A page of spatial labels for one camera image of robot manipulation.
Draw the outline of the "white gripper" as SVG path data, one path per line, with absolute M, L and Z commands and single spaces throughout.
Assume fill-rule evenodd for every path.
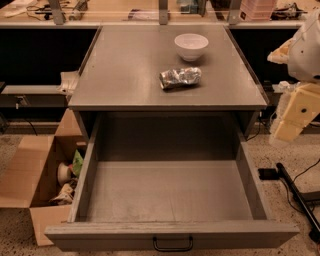
M 312 12 L 294 36 L 272 51 L 267 60 L 287 64 L 300 83 L 285 90 L 270 127 L 270 143 L 291 143 L 320 113 L 320 10 Z

